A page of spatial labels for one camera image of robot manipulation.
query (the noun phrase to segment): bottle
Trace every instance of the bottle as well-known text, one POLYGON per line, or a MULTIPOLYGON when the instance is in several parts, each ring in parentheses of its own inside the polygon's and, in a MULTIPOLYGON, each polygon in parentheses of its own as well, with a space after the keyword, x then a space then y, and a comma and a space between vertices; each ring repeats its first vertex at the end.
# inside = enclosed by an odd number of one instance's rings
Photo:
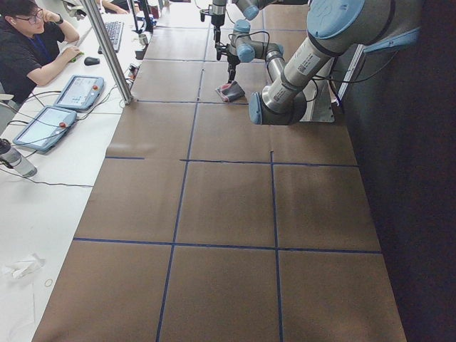
POLYGON ((7 139, 0 139, 0 159, 10 164, 22 177, 31 177, 36 174, 36 167, 16 148, 12 147, 7 139))

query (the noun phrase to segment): keyboard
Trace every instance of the keyboard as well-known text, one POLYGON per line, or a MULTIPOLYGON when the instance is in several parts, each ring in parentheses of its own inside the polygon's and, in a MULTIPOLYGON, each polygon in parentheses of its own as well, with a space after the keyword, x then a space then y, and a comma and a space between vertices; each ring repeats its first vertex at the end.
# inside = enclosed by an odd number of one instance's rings
MULTIPOLYGON (((105 23, 108 37, 111 40, 114 51, 119 52, 120 49, 120 38, 122 38, 123 22, 122 21, 111 21, 105 23)), ((102 53, 101 46, 98 48, 98 53, 102 53)))

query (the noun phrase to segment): dark wall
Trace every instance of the dark wall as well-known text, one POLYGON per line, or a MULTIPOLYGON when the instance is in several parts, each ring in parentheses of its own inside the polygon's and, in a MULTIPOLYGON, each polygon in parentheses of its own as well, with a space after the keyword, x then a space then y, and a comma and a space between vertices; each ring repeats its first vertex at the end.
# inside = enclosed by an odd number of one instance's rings
POLYGON ((456 341, 455 80, 456 3, 426 1, 418 44, 343 99, 409 342, 456 341))

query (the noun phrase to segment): table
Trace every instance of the table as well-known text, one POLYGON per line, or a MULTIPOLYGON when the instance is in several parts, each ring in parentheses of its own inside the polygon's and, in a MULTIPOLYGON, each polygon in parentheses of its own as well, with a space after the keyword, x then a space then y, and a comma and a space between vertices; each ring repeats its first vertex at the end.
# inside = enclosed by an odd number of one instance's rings
MULTIPOLYGON (((139 47, 138 35, 130 29, 134 27, 133 18, 104 14, 103 19, 125 21, 122 43, 117 54, 122 69, 127 70, 130 63, 139 64, 140 61, 135 59, 135 49, 139 47)), ((88 33, 80 44, 85 55, 68 65, 46 87, 37 87, 35 94, 62 90, 73 74, 95 75, 105 79, 105 90, 98 100, 103 99, 115 85, 104 55, 97 53, 95 32, 90 29, 90 21, 86 21, 78 27, 80 32, 86 30, 88 33), (83 60, 86 56, 100 58, 100 64, 85 66, 83 60)), ((39 95, 39 98, 44 105, 51 105, 57 95, 39 95)), ((20 112, 34 117, 42 107, 33 98, 24 103, 20 112)), ((35 153, 28 157, 38 168, 38 173, 32 177, 33 181, 65 183, 66 186, 34 184, 30 180, 0 172, 3 200, 0 209, 0 266, 13 264, 33 253, 46 260, 41 269, 22 279, 14 280, 9 275, 0 277, 0 316, 4 314, 8 317, 0 319, 3 321, 0 323, 0 341, 31 341, 122 111, 122 98, 114 89, 108 101, 97 106, 85 120, 78 121, 57 146, 45 154, 35 153), (31 302, 22 306, 3 305, 14 302, 8 301, 13 294, 21 298, 29 296, 31 302)), ((30 120, 23 114, 17 114, 14 120, 30 120)), ((1 137, 12 141, 22 128, 23 126, 10 125, 1 137)), ((25 156, 31 152, 23 147, 17 148, 25 156)))

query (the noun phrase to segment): black hair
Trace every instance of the black hair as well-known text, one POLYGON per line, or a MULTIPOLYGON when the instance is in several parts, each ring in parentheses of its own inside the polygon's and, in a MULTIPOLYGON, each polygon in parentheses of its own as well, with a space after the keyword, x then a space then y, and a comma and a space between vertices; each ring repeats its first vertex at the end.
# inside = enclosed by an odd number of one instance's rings
POLYGON ((38 5, 34 0, 0 0, 0 14, 5 16, 29 16, 38 5))

